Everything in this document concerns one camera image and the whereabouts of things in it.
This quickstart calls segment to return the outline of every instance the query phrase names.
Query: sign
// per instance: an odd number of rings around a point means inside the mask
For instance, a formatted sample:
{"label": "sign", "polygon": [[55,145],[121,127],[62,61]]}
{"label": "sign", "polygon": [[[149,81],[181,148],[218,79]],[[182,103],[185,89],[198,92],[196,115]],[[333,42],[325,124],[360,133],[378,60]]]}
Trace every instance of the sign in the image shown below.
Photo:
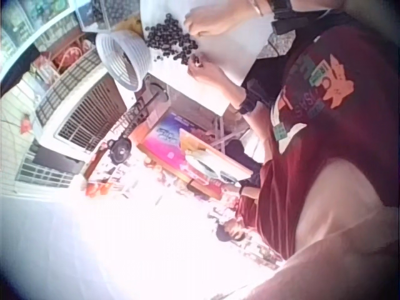
{"label": "sign", "polygon": [[195,179],[213,193],[221,194],[220,181],[209,179],[186,161],[185,155],[179,146],[179,130],[181,128],[195,136],[199,136],[199,133],[205,133],[205,130],[199,126],[174,112],[169,112],[146,136],[143,146],[177,172]]}

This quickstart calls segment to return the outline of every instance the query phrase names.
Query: hand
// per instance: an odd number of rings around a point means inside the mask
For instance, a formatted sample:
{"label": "hand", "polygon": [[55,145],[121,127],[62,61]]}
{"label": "hand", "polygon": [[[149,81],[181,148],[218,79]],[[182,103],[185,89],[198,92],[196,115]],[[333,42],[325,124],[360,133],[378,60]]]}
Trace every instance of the hand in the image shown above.
{"label": "hand", "polygon": [[200,65],[196,65],[195,56],[191,56],[187,73],[192,76],[197,82],[203,83],[215,88],[223,87],[229,82],[224,71],[210,60],[200,54],[198,56]]}
{"label": "hand", "polygon": [[224,194],[228,194],[230,196],[239,196],[240,187],[237,187],[233,184],[223,184],[222,192]]}
{"label": "hand", "polygon": [[192,9],[184,25],[192,36],[214,36],[254,16],[256,11],[248,0],[230,0],[227,4]]}

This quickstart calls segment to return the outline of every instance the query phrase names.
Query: dark red cloth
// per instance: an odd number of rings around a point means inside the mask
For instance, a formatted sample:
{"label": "dark red cloth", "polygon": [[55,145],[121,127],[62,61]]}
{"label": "dark red cloth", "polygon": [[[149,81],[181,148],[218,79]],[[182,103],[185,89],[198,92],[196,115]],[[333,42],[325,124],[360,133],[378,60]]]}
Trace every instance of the dark red cloth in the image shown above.
{"label": "dark red cloth", "polygon": [[[399,205],[399,76],[381,52],[383,45],[370,32],[338,26],[324,32],[287,69],[285,92],[276,103],[279,121],[286,133],[295,124],[306,127],[282,153],[272,124],[267,129],[272,161],[261,169],[256,216],[257,231],[284,259],[294,254],[307,193],[328,159],[353,163],[385,205]],[[318,77],[322,61],[328,69]],[[316,84],[318,78],[325,78],[323,84]]]}
{"label": "dark red cloth", "polygon": [[247,228],[256,229],[257,204],[250,197],[241,196],[236,209],[235,217],[243,218],[243,223]]}

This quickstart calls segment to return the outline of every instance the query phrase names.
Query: black hair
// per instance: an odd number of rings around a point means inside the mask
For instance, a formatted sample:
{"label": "black hair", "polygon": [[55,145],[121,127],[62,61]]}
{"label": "black hair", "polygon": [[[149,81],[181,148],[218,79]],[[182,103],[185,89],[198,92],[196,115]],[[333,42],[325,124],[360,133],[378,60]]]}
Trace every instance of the black hair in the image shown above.
{"label": "black hair", "polygon": [[225,227],[221,224],[217,225],[215,234],[220,242],[229,242],[232,240],[232,237],[225,231]]}
{"label": "black hair", "polygon": [[231,237],[229,235],[229,233],[227,233],[225,231],[225,227],[219,223],[217,225],[217,230],[216,230],[215,234],[217,236],[218,241],[220,241],[220,242],[229,242],[232,240],[236,241],[236,242],[240,242],[240,241],[243,241],[244,238],[246,237],[246,234],[242,233],[239,238],[234,239],[233,237]]}

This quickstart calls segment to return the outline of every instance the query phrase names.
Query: table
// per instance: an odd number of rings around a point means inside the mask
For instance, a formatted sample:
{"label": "table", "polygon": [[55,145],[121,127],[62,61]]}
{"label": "table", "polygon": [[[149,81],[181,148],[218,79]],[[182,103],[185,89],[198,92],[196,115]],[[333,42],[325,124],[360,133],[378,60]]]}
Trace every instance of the table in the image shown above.
{"label": "table", "polygon": [[183,129],[179,130],[179,140],[181,142],[182,151],[207,151],[209,155],[216,158],[214,161],[218,161],[218,163],[224,165],[224,171],[226,171],[229,175],[234,176],[238,180],[247,179],[251,175],[253,175],[253,172],[248,168],[244,167],[237,161],[234,161],[230,157],[213,148],[211,145],[205,143],[204,141],[200,140],[193,134]]}
{"label": "table", "polygon": [[[225,2],[226,0],[141,0],[142,26],[145,28],[163,23],[166,13],[171,13],[183,27],[185,15],[192,8]],[[250,20],[219,36],[200,37],[197,39],[198,51],[207,54],[212,61],[221,66],[234,83],[240,85],[272,33],[272,20],[272,15],[264,16]],[[182,65],[180,61],[174,61],[172,56],[154,62],[154,58],[160,53],[160,50],[151,49],[150,74],[218,116],[224,114],[229,102],[219,91],[196,82],[188,75],[188,67]]]}

